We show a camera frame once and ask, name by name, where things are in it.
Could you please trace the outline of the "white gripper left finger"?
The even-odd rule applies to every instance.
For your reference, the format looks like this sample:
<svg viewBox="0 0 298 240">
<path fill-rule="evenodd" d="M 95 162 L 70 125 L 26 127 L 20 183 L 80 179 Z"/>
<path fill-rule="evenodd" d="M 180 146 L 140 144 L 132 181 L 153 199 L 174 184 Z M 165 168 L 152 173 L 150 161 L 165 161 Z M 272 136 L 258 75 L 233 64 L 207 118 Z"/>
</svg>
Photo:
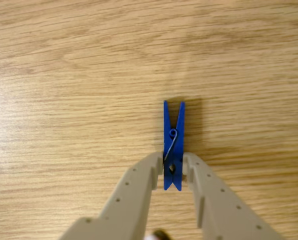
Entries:
<svg viewBox="0 0 298 240">
<path fill-rule="evenodd" d="M 130 167 L 98 217 L 79 218 L 62 240 L 142 240 L 152 190 L 163 171 L 163 155 L 154 152 Z"/>
</svg>

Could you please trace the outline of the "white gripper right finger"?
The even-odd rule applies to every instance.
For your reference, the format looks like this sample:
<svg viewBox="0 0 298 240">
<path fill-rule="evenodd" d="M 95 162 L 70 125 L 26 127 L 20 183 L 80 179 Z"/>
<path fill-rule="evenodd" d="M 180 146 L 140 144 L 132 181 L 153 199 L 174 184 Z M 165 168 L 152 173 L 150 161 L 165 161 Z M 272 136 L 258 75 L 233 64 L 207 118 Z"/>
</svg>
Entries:
<svg viewBox="0 0 298 240">
<path fill-rule="evenodd" d="M 260 218 L 197 155 L 186 152 L 188 186 L 196 221 L 205 240 L 281 240 L 282 235 Z"/>
</svg>

